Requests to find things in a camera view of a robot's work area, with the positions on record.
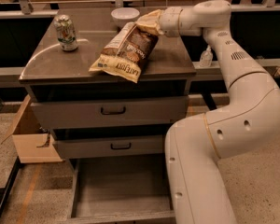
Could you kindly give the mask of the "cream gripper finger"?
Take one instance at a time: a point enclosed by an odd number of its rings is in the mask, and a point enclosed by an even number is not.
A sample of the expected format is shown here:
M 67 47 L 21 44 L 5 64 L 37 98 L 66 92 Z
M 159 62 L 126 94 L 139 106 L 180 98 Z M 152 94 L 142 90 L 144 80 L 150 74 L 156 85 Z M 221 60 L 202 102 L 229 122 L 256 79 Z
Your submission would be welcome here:
M 158 24 L 140 24 L 137 27 L 142 31 L 152 35 L 163 35 L 163 31 Z
M 162 10 L 157 9 L 154 11 L 149 12 L 148 14 L 145 14 L 141 16 L 137 20 L 137 24 L 142 24 L 142 25 L 154 25 L 159 23 L 159 18 L 162 15 Z

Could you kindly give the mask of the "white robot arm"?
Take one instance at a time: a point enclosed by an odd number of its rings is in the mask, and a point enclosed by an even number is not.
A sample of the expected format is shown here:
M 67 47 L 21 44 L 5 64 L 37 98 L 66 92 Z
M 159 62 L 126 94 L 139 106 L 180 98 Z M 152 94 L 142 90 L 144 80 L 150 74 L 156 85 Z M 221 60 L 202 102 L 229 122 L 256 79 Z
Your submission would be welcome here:
M 171 126 L 165 159 L 176 224 L 237 224 L 217 161 L 253 150 L 280 132 L 280 89 L 231 37 L 231 4 L 168 7 L 140 17 L 152 35 L 202 36 L 217 56 L 228 105 Z

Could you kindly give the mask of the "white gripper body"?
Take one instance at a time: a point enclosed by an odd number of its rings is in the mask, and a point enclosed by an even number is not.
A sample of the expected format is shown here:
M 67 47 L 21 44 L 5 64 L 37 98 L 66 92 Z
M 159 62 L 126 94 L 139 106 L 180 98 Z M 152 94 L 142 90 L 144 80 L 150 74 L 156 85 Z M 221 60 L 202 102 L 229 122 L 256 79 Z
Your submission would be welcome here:
M 159 22 L 161 30 L 166 36 L 179 36 L 179 15 L 181 11 L 181 7 L 168 7 L 162 12 Z

